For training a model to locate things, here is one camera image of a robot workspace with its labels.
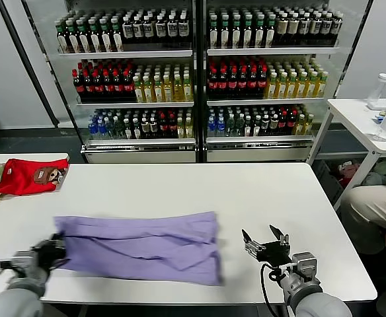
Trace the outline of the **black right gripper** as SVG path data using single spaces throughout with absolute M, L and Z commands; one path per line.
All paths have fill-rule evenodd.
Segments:
M 253 240 L 249 234 L 243 229 L 243 242 L 245 251 L 256 260 L 266 262 L 270 265 L 286 265 L 292 263 L 290 258 L 290 237 L 284 234 L 279 228 L 269 225 L 272 234 L 276 241 L 259 244 Z

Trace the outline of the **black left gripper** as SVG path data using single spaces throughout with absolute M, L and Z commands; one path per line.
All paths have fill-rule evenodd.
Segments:
M 61 267 L 67 262 L 65 241 L 60 233 L 55 233 L 49 240 L 43 240 L 32 247 L 36 255 L 37 266 L 45 271 L 51 271 Z

